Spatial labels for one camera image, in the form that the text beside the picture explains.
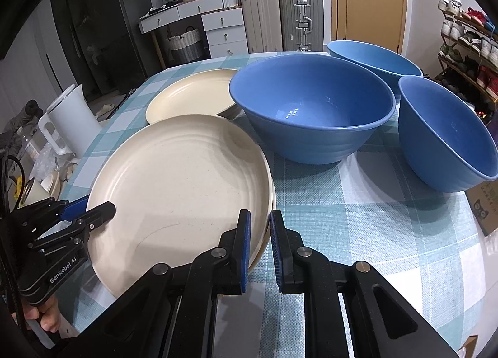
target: white drawer unit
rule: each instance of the white drawer unit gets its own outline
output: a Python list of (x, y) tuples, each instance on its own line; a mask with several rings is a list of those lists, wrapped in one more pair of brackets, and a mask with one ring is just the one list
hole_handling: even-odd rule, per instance
[(206, 36), (210, 46), (221, 45), (223, 43), (246, 40), (246, 30), (243, 25), (230, 26), (229, 28), (207, 31)]
[(209, 46), (211, 59), (232, 56), (234, 54), (247, 54), (247, 42), (245, 40), (239, 42), (224, 43), (222, 45)]
[(151, 15), (139, 22), (140, 32), (146, 34), (153, 29), (159, 28), (160, 26), (171, 24), (180, 19), (180, 14), (178, 13), (178, 7), (168, 8), (165, 11), (161, 11), (157, 14)]
[(223, 0), (193, 0), (178, 5), (180, 19), (189, 16), (203, 14), (205, 12), (220, 10), (223, 8)]
[(242, 8), (233, 10), (216, 11), (202, 16), (202, 25), (205, 31), (226, 28), (228, 26), (244, 25)]

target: wooden shelf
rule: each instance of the wooden shelf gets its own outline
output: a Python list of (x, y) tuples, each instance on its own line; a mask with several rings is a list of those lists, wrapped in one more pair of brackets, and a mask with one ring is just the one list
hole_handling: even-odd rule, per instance
[(447, 39), (450, 42), (457, 44), (460, 48), (464, 48), (470, 54), (473, 54), (475, 57), (479, 58), (479, 61), (481, 62), (482, 65), (486, 66), (487, 68), (490, 68), (493, 73), (498, 74), (498, 68), (493, 63), (491, 63), (488, 59), (481, 57), (480, 54), (474, 52), (470, 47), (465, 46), (465, 45), (461, 44), (459, 41), (451, 39), (448, 36), (445, 36), (443, 34), (441, 34), (441, 37), (443, 38), (444, 43), (446, 43), (446, 39)]
[(439, 61), (445, 63), (449, 68), (452, 68), (455, 70), (459, 75), (461, 75), (469, 84), (473, 85), (475, 88), (477, 88), (479, 91), (481, 91), (482, 94), (487, 96), (492, 102), (496, 103), (496, 99), (494, 99), (489, 93), (482, 88), (479, 84), (477, 84), (474, 80), (472, 80), (468, 75), (466, 75), (464, 72), (462, 72), (456, 65), (451, 63), (449, 60), (445, 59), (442, 56), (437, 56)]
[(457, 16), (455, 14), (452, 14), (451, 12), (448, 12), (448, 11), (443, 11), (441, 10), (441, 12), (444, 14), (444, 15), (448, 15), (448, 16), (452, 16), (454, 19), (460, 21), (462, 24), (465, 24), (465, 26), (467, 26), (468, 28), (472, 28), (474, 31), (477, 31), (479, 32), (480, 34), (482, 35), (485, 35), (487, 36), (488, 38), (491, 38), (493, 39), (494, 41), (498, 41), (498, 35), (495, 33), (495, 34), (492, 34), (491, 31), (487, 30), (486, 28), (484, 28), (483, 26), (480, 26), (478, 24), (475, 24), (473, 23), (472, 21), (468, 21), (464, 18), (462, 18), (461, 16)]

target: blue and white tablecloth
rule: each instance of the blue and white tablecloth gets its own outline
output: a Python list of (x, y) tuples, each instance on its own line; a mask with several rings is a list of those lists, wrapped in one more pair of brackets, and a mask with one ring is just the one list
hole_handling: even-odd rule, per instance
[[(102, 129), (61, 199), (90, 193), (111, 154), (147, 125), (145, 110), (161, 90), (199, 71), (239, 69), (273, 55), (281, 53), (204, 60), (151, 77)], [(260, 143), (244, 116), (234, 123)], [(333, 165), (294, 163), (260, 145), (286, 227), (299, 231), (305, 245), (330, 260), (372, 263), (454, 349), (459, 348), (480, 317), (485, 293), (476, 224), (464, 192), (434, 191), (407, 165), (398, 145), (397, 114), (355, 154)], [(217, 358), (304, 356), (303, 299), (278, 293), (269, 249), (250, 274), (248, 292), (220, 298)], [(62, 286), (58, 297), (64, 316), (79, 331), (114, 300), (89, 262)]]

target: blue bowl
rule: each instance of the blue bowl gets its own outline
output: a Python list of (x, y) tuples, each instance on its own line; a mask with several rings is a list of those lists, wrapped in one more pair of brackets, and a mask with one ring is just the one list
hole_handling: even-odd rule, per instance
[(422, 76), (422, 71), (410, 60), (370, 43), (335, 40), (327, 44), (331, 56), (352, 61), (377, 74), (391, 88), (399, 103), (399, 79), (404, 75)]
[(374, 73), (320, 54), (249, 64), (233, 76), (230, 95), (265, 144), (305, 164), (354, 153), (395, 109), (394, 95)]
[(458, 192), (498, 177), (496, 145), (460, 98), (422, 77), (400, 78), (399, 89), (399, 144), (422, 181)]

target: dark refrigerator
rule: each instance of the dark refrigerator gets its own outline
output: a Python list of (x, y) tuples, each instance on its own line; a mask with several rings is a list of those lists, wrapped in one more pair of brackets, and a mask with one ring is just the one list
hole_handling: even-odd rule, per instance
[(142, 35), (138, 25), (150, 0), (85, 1), (86, 14), (75, 22), (75, 30), (102, 94), (128, 93), (161, 71), (152, 38)]

